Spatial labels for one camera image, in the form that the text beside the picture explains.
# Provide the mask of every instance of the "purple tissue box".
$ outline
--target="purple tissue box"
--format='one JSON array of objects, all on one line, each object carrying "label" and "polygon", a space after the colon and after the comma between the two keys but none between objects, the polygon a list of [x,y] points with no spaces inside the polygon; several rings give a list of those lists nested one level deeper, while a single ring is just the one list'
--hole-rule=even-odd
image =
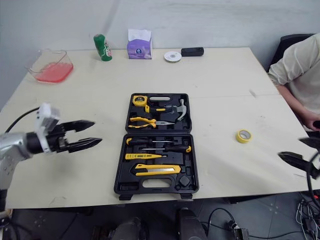
[{"label": "purple tissue box", "polygon": [[129,59],[151,59],[152,58],[152,41],[134,39],[129,41],[126,49]]}]

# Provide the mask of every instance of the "red liquid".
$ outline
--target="red liquid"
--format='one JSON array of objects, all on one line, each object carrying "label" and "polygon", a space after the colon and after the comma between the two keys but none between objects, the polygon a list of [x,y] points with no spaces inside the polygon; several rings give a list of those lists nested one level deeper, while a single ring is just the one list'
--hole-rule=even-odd
[{"label": "red liquid", "polygon": [[49,63],[44,67],[41,73],[35,76],[39,82],[60,83],[66,79],[69,73],[74,69],[72,63]]}]

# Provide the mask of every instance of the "black remote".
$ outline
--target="black remote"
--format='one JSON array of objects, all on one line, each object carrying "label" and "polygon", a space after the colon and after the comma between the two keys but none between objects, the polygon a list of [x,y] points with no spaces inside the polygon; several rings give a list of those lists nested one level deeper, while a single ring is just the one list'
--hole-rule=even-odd
[{"label": "black remote", "polygon": [[182,57],[194,57],[194,56],[202,56],[205,50],[203,47],[188,47],[181,49]]}]

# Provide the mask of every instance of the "hand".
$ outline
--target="hand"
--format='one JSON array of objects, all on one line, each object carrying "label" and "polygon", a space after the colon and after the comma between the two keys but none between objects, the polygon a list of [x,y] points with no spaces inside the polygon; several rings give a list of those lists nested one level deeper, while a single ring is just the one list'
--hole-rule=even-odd
[{"label": "hand", "polygon": [[308,128],[313,131],[320,131],[320,128],[316,128],[314,126],[314,121],[320,121],[320,115],[312,112],[312,111],[307,111],[304,113],[302,116],[302,122],[303,124]]}]

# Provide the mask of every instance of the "beige tabletop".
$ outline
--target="beige tabletop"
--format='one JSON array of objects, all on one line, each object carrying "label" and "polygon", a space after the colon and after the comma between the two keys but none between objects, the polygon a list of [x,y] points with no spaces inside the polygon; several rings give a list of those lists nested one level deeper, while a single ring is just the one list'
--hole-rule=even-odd
[{"label": "beige tabletop", "polygon": [[[49,102],[61,123],[91,120],[70,141],[103,138],[97,146],[74,153],[38,154],[20,162],[8,190],[8,208],[53,208],[126,203],[114,193],[132,93],[187,93],[200,188],[193,198],[247,196],[307,189],[305,173],[277,153],[292,151],[305,159],[314,150],[298,141],[306,133],[268,79],[249,48],[206,48],[201,57],[168,63],[153,50],[152,60],[128,59],[112,51],[101,62],[96,51],[69,51],[71,75],[60,84],[36,82],[27,74],[0,112],[0,132],[22,113]],[[12,132],[34,131],[35,115]],[[249,130],[248,144],[235,133]],[[313,183],[320,188],[320,182]],[[129,203],[177,200],[178,194],[134,195]]]}]

